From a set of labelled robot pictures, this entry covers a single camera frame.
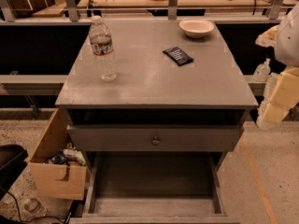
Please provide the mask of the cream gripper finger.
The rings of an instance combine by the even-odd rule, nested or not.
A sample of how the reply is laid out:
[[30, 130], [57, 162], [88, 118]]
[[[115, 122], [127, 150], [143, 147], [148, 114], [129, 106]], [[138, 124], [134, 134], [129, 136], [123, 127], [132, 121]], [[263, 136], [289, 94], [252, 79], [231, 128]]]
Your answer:
[[277, 34], [278, 26], [275, 25], [269, 28], [267, 31], [263, 32], [259, 35], [256, 40], [255, 44], [261, 47], [274, 47], [276, 41], [276, 34]]
[[277, 127], [299, 103], [299, 68], [287, 66], [280, 74], [268, 78], [256, 124], [260, 129]]

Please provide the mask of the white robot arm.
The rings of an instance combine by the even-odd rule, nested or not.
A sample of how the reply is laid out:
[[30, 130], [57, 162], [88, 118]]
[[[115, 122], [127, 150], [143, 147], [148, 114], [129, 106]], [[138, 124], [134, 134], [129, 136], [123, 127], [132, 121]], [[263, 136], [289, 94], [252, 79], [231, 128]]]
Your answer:
[[256, 44], [274, 48], [275, 59], [285, 65], [272, 73], [263, 90], [263, 101], [256, 121], [260, 129], [277, 127], [299, 103], [299, 3], [274, 26], [259, 35]]

